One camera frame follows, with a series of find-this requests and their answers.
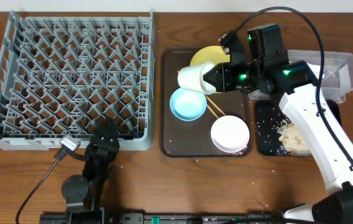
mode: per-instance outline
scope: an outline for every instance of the wood grain surface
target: wood grain surface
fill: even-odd
[[[147,16],[117,13],[21,13],[21,16]],[[320,171],[311,157],[265,157],[254,149],[243,158],[171,159],[159,150],[159,72],[161,54],[168,47],[216,45],[247,13],[155,14],[156,78],[154,141],[144,152],[120,152],[113,163],[114,177],[105,184],[102,204],[115,210],[149,213],[244,213],[282,210],[300,203],[314,203],[327,195]],[[353,14],[306,14],[318,28],[327,51],[353,54]],[[0,12],[0,47],[8,13]],[[318,50],[311,29],[290,13],[266,13],[246,29],[279,23],[286,49]],[[340,105],[344,129],[353,142],[353,93]],[[54,161],[51,151],[0,150],[0,223],[14,223],[20,204]],[[80,174],[83,163],[69,157],[31,198],[21,213],[21,223],[38,223],[42,212],[65,210],[60,188],[63,181]]]

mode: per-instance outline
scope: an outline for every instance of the gray plastic dish rack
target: gray plastic dish rack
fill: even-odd
[[[106,118],[120,150],[153,141],[150,17],[26,17],[10,12],[0,52],[0,148],[86,147]]]

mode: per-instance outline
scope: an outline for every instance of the wooden chopstick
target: wooden chopstick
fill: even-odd
[[[209,105],[207,105],[207,108],[208,108],[208,109],[211,111],[211,113],[216,117],[216,119],[219,118],[218,115],[215,114],[215,112],[212,110],[212,108],[211,108]]]
[[[209,102],[212,103],[212,105],[213,105],[215,108],[217,108],[224,116],[226,116],[226,114],[225,114],[207,95],[206,95],[205,97],[207,98],[207,100],[208,100]]]

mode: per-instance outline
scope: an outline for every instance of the brown tray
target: brown tray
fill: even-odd
[[[169,100],[177,84],[177,71],[190,65],[191,58],[201,47],[173,47],[167,49],[161,61],[161,150],[169,157],[235,157],[245,156],[252,148],[249,141],[247,147],[237,153],[226,153],[218,149],[211,140],[210,130],[216,117],[207,109],[195,121],[181,121],[175,117],[169,107]],[[239,91],[214,93],[209,98],[227,115],[242,118],[251,131],[251,116],[248,108],[248,95]],[[218,111],[209,102],[211,108]]]

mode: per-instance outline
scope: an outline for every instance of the green led light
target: green led light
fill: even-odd
[[[283,70],[284,75],[288,75],[290,72],[290,70]]]
[[[246,74],[241,74],[238,77],[239,77],[240,80],[244,80],[244,79],[246,79],[247,75]]]

